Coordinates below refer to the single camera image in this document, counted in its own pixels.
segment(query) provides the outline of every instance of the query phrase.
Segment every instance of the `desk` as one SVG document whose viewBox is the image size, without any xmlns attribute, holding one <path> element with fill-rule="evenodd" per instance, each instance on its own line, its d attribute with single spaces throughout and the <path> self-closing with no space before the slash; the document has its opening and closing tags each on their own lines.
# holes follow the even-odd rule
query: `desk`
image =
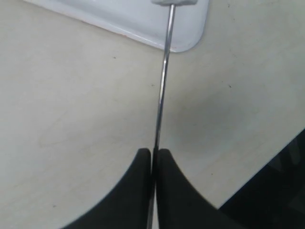
<svg viewBox="0 0 305 229">
<path fill-rule="evenodd" d="M 305 127 L 304 7 L 211 1 L 171 56 L 161 147 L 216 207 Z M 20 0 L 0 50 L 0 228 L 59 228 L 152 148 L 163 53 Z"/>
</svg>

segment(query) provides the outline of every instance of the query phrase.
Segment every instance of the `black object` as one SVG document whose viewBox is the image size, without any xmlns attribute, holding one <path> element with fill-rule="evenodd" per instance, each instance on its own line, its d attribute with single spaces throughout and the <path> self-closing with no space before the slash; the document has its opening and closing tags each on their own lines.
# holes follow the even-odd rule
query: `black object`
<svg viewBox="0 0 305 229">
<path fill-rule="evenodd" d="M 193 188 L 169 150 L 155 159 L 160 229 L 243 229 Z M 140 149 L 105 199 L 65 229 L 146 229 L 152 181 L 151 153 Z"/>
<path fill-rule="evenodd" d="M 140 149 L 114 189 L 65 229 L 145 229 L 150 193 L 151 153 Z"/>
<path fill-rule="evenodd" d="M 169 150 L 159 151 L 157 167 L 160 229 L 243 229 L 195 190 Z"/>
</svg>

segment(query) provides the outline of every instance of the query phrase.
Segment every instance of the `white table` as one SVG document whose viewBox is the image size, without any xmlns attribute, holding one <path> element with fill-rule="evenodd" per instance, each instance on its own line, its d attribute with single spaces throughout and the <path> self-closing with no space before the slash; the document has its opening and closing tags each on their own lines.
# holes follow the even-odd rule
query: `white table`
<svg viewBox="0 0 305 229">
<path fill-rule="evenodd" d="M 304 7 L 211 1 L 201 42 L 171 56 L 161 146 L 216 207 L 305 127 Z M 162 55 L 0 1 L 0 228 L 67 224 L 152 148 Z"/>
</svg>

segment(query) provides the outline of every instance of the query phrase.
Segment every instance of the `white desk surface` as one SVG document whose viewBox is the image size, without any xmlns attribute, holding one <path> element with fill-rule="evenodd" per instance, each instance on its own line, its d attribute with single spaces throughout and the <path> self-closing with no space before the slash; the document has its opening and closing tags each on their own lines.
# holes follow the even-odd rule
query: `white desk surface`
<svg viewBox="0 0 305 229">
<path fill-rule="evenodd" d="M 305 1 L 212 0 L 170 60 L 161 146 L 221 206 L 305 127 Z M 162 51 L 0 1 L 0 228 L 54 229 L 153 146 Z"/>
</svg>

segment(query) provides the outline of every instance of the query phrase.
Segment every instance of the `white plastic tray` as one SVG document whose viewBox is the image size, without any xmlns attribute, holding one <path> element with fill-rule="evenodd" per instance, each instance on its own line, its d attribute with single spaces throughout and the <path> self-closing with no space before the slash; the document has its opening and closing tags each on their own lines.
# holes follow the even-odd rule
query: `white plastic tray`
<svg viewBox="0 0 305 229">
<path fill-rule="evenodd" d="M 25 0 L 163 49 L 168 7 L 150 0 Z M 178 7 L 172 51 L 183 52 L 197 44 L 203 34 L 209 0 Z"/>
</svg>

